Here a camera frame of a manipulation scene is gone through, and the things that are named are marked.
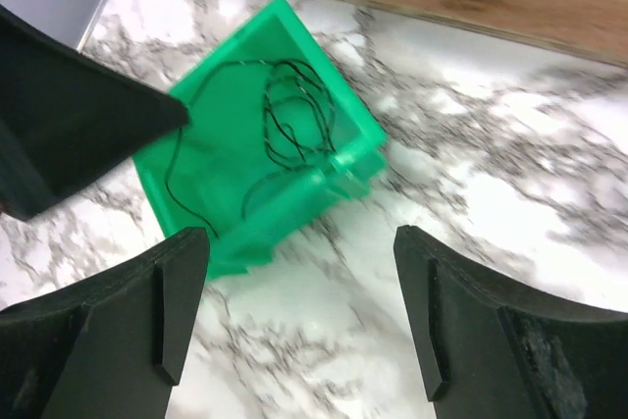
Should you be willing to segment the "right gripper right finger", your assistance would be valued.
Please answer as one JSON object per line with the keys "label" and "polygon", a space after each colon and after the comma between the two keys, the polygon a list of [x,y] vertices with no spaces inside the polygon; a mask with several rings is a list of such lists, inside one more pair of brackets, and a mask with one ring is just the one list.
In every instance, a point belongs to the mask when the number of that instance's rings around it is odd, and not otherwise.
{"label": "right gripper right finger", "polygon": [[394,260],[427,399],[440,418],[623,418],[627,317],[526,286],[423,230]]}

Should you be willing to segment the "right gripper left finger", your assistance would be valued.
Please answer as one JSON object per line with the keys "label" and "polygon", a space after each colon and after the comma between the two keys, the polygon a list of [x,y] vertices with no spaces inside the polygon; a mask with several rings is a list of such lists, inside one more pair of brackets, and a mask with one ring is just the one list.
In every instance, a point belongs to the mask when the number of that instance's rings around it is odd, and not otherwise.
{"label": "right gripper left finger", "polygon": [[202,228],[1,312],[4,418],[162,418],[209,262]]}

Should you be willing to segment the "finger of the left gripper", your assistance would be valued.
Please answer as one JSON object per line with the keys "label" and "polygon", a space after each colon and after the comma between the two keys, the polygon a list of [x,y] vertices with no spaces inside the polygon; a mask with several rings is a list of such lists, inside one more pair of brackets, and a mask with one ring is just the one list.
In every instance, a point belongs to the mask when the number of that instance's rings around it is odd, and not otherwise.
{"label": "finger of the left gripper", "polygon": [[1,11],[1,211],[27,221],[185,126],[183,103]]}

